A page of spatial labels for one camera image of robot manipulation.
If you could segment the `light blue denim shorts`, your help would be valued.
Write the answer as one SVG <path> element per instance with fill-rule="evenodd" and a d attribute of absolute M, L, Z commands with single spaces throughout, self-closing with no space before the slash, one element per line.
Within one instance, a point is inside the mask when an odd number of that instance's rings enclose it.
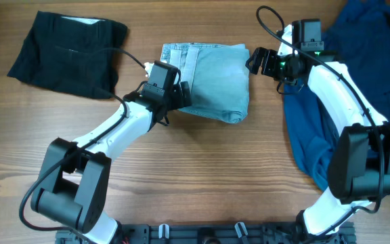
<path fill-rule="evenodd" d="M 192 105 L 181 112 L 235 124 L 248 115 L 249 56 L 243 43 L 166 43 L 160 60 L 176 66 L 188 82 Z"/>

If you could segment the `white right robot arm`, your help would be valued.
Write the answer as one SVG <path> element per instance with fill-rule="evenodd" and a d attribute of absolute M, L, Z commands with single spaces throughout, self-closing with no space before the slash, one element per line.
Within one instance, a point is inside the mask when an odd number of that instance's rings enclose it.
<path fill-rule="evenodd" d="M 312 243 L 337 233 L 359 210 L 376 213 L 390 195 L 390 122 L 367 101 L 339 55 L 324 48 L 320 20 L 294 21 L 273 36 L 288 49 L 258 47 L 246 67 L 279 84 L 308 86 L 339 134 L 328 187 L 295 224 L 294 238 Z"/>

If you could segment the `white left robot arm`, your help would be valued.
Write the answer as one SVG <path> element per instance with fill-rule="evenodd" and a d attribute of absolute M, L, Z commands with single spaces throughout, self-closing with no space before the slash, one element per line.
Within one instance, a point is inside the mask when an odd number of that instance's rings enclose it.
<path fill-rule="evenodd" d="M 121 223 L 104 212 L 112 162 L 167 113 L 190 105 L 180 70 L 146 63 L 147 80 L 123 97 L 118 110 L 88 134 L 47 148 L 37 181 L 26 194 L 31 209 L 60 223 L 55 230 L 88 243 L 122 243 Z"/>

